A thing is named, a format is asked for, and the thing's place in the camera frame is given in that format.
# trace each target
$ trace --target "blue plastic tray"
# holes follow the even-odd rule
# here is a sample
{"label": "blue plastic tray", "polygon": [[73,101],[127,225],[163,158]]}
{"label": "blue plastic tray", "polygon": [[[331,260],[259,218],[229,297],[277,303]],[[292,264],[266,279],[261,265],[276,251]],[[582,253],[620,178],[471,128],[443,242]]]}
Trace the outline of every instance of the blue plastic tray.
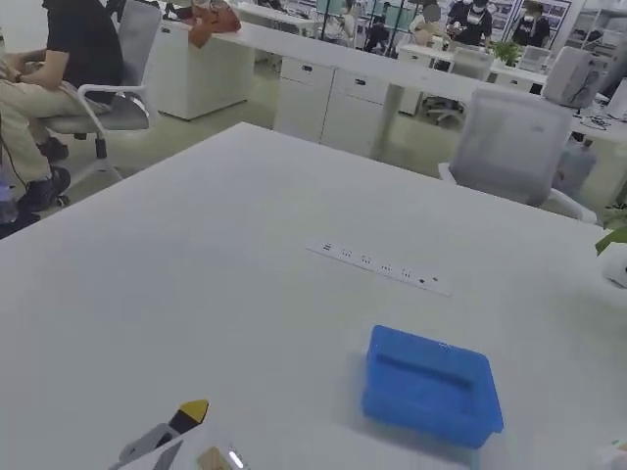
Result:
{"label": "blue plastic tray", "polygon": [[483,354],[377,325],[366,361],[367,416],[470,448],[504,428]]}

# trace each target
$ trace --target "white wall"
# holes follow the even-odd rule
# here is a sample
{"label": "white wall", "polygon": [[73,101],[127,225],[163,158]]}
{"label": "white wall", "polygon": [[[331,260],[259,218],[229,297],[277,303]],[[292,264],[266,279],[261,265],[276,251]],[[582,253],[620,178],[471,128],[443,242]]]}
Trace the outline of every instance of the white wall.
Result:
{"label": "white wall", "polygon": [[48,19],[41,4],[42,0],[0,0],[0,27],[7,52],[46,47]]}

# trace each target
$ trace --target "white cabinet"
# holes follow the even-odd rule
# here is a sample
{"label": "white cabinet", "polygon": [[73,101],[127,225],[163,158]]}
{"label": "white cabinet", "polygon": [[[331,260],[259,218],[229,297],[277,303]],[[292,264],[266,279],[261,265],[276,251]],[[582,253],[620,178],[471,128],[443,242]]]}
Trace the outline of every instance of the white cabinet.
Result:
{"label": "white cabinet", "polygon": [[[401,51],[399,53],[399,61],[412,62],[423,67],[431,67],[432,59],[428,56],[421,56],[418,54],[412,54],[408,51]],[[415,88],[406,88],[401,99],[401,106],[399,111],[406,115],[415,115],[418,105],[420,104],[420,97],[422,93]]]}
{"label": "white cabinet", "polygon": [[274,130],[319,142],[335,70],[283,59]]}
{"label": "white cabinet", "polygon": [[253,80],[254,50],[210,39],[188,44],[185,24],[163,22],[151,54],[149,90],[163,113],[183,119],[246,101]]}
{"label": "white cabinet", "polygon": [[379,159],[402,90],[377,78],[336,71],[320,143]]}

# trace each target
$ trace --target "khaki pants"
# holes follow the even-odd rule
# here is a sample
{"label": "khaki pants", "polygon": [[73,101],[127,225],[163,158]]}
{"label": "khaki pants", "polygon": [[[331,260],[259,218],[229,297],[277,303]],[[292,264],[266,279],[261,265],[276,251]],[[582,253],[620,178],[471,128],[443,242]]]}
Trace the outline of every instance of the khaki pants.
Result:
{"label": "khaki pants", "polygon": [[[90,105],[96,113],[109,109],[99,103]],[[85,109],[69,83],[51,91],[39,85],[0,79],[0,121],[5,154],[10,154],[15,173],[26,183],[50,177],[48,161],[36,146],[44,143],[50,134],[38,120],[84,115]]]}

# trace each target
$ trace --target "chair armrest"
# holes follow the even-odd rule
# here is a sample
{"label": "chair armrest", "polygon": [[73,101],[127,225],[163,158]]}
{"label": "chair armrest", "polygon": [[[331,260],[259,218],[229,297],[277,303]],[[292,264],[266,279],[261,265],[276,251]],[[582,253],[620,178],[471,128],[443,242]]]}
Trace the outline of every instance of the chair armrest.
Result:
{"label": "chair armrest", "polygon": [[78,101],[80,102],[82,107],[87,112],[87,115],[91,118],[91,120],[94,121],[94,124],[96,124],[96,127],[98,127],[98,131],[101,134],[105,134],[106,132],[108,132],[108,130],[105,129],[105,127],[102,125],[102,121],[100,119],[98,119],[98,115],[96,115],[96,113],[94,113],[94,111],[89,106],[89,103],[87,102],[87,98],[85,97],[85,94],[89,93],[90,91],[106,91],[106,92],[110,92],[110,93],[124,93],[124,92],[126,92],[126,93],[135,93],[135,94],[137,94],[138,96],[141,97],[145,90],[146,90],[146,85],[140,85],[140,86],[111,86],[111,85],[90,85],[90,84],[84,84],[84,85],[81,85],[80,88],[78,88]]}
{"label": "chair armrest", "polygon": [[440,179],[442,181],[446,181],[447,183],[452,183],[457,186],[458,183],[455,181],[455,178],[451,174],[449,164],[438,164],[438,171],[440,172]]}
{"label": "chair armrest", "polygon": [[550,201],[556,201],[562,204],[567,210],[571,211],[574,215],[577,216],[579,220],[585,223],[597,223],[597,215],[590,211],[587,208],[584,208],[577,201],[569,198],[561,191],[557,191],[555,188],[551,188],[551,193],[549,194]]}

